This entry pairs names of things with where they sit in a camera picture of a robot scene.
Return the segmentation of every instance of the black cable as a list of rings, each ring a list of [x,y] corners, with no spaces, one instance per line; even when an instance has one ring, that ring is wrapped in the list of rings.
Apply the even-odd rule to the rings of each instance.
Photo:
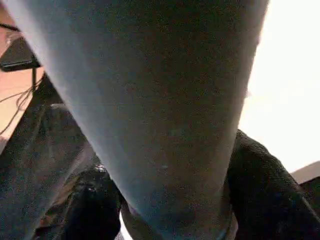
[[[11,96],[7,96],[7,97],[5,97],[5,98],[1,99],[1,100],[0,100],[0,103],[2,103],[2,102],[4,102],[4,101],[6,101],[6,100],[8,100],[8,99],[11,99],[11,98],[13,98],[13,97],[15,97],[15,96],[18,96],[18,95],[20,95],[20,94],[23,94],[24,92],[25,92],[25,91],[22,91],[22,92],[19,92],[19,93],[13,94],[13,95],[11,95]]]
[[[0,23],[0,28],[7,29],[7,30],[10,30],[10,31],[14,31],[14,32],[21,32],[19,30],[19,28],[15,27],[15,26],[8,25],[8,24],[5,24],[5,23]]]
[[[36,81],[37,81],[37,69],[35,67],[32,68],[32,93],[35,93],[36,91]]]
[[[17,106],[17,110],[15,111],[15,113],[13,114],[12,118],[10,119],[10,121],[8,122],[8,124],[5,126],[4,129],[2,129],[0,131],[0,136],[10,127],[10,125],[12,124],[12,122],[14,121],[14,119],[16,118],[17,114],[19,113],[21,109],[21,107],[26,103],[27,99],[29,98],[30,94],[33,93],[33,88],[37,88],[39,86],[39,84],[41,83],[42,80],[39,80],[35,86],[31,86],[29,87],[27,90],[20,92],[20,93],[16,93],[14,95],[8,96],[6,98],[3,98],[0,100],[0,103],[4,102],[5,100],[8,100],[10,98],[13,98],[14,96],[17,95],[21,95],[15,102],[16,106]]]

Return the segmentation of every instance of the black fabric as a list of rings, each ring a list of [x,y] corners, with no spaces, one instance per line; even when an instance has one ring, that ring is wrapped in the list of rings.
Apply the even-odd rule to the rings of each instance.
[[[120,206],[117,187],[96,163],[69,178],[32,239],[113,240],[120,231]]]
[[[311,204],[314,211],[320,216],[320,177],[301,184],[305,199]]]
[[[238,131],[228,169],[237,240],[320,238],[320,221],[279,160]]]

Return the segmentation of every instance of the black object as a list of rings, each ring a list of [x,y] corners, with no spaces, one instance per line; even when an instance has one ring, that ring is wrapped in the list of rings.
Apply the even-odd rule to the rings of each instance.
[[[0,28],[7,29],[14,32],[20,32],[19,28],[15,26],[11,26],[9,24],[5,24],[5,23],[0,23]]]
[[[236,240],[320,239],[320,219],[304,191],[278,159],[241,131],[227,179],[238,221]]]
[[[14,40],[0,57],[0,69],[4,72],[34,69],[40,66],[23,37]]]

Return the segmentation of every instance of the cable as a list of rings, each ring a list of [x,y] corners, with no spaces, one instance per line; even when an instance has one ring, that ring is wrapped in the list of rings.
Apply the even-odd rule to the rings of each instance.
[[[31,86],[29,87],[27,90],[23,91],[23,92],[20,92],[20,93],[16,93],[14,95],[11,95],[11,96],[8,96],[6,98],[3,98],[0,100],[0,103],[4,102],[5,100],[8,100],[10,98],[13,98],[14,96],[18,96],[18,95],[21,95],[19,96],[19,98],[16,100],[15,104],[17,106],[17,110],[15,111],[15,113],[13,114],[12,118],[10,119],[10,121],[8,122],[8,124],[5,126],[4,129],[2,129],[0,131],[0,136],[10,127],[10,125],[12,124],[12,122],[14,121],[14,119],[16,118],[16,116],[18,115],[19,111],[22,110],[22,106],[26,103],[27,99],[29,98],[30,94],[33,93],[33,88],[35,87],[38,87],[40,85],[40,83],[42,82],[42,79],[39,80],[35,86]]]
[[[18,96],[18,95],[20,95],[20,94],[23,94],[24,92],[25,92],[25,91],[22,91],[22,92],[19,92],[19,93],[13,94],[13,95],[11,95],[11,96],[7,96],[7,97],[5,97],[5,98],[1,99],[1,100],[0,100],[0,103],[2,103],[2,102],[4,102],[4,101],[6,101],[6,100],[8,100],[8,99],[11,99],[11,98],[13,98],[13,97],[15,97],[15,96]]]
[[[19,28],[15,27],[15,26],[11,26],[5,23],[0,23],[0,28],[3,29],[8,29],[10,31],[14,31],[14,32],[20,32]]]

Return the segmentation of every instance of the wire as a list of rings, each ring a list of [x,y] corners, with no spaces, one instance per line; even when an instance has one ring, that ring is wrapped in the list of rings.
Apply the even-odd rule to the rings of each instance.
[[[40,83],[42,82],[42,79],[39,80],[35,87],[38,87],[40,85]],[[11,96],[8,96],[6,98],[3,98],[0,100],[0,103],[10,99],[10,98],[13,98],[14,96],[18,96],[18,95],[21,95],[19,96],[19,98],[16,100],[15,104],[17,106],[17,109],[15,111],[15,113],[13,114],[12,118],[10,119],[10,121],[8,122],[8,124],[5,126],[4,129],[2,129],[0,131],[0,136],[10,127],[10,125],[12,124],[12,122],[14,121],[14,119],[16,118],[16,116],[18,115],[19,111],[23,110],[22,107],[23,105],[26,103],[27,99],[30,97],[30,94],[33,93],[33,88],[34,86],[31,86],[29,87],[27,90],[23,91],[23,92],[19,92],[17,94],[14,94],[14,95],[11,95]]]
[[[10,31],[14,31],[14,32],[20,32],[19,28],[15,27],[15,26],[11,26],[5,23],[0,23],[0,28],[3,29],[8,29]]]
[[[13,97],[15,97],[15,96],[18,96],[18,95],[20,95],[20,94],[23,94],[24,92],[25,92],[25,91],[22,91],[22,92],[19,92],[19,93],[13,94],[13,95],[11,95],[11,96],[7,96],[7,97],[5,97],[5,98],[1,99],[1,100],[0,100],[0,103],[2,103],[2,102],[4,102],[4,101],[6,101],[6,100],[8,100],[8,99],[11,99],[11,98],[13,98]]]

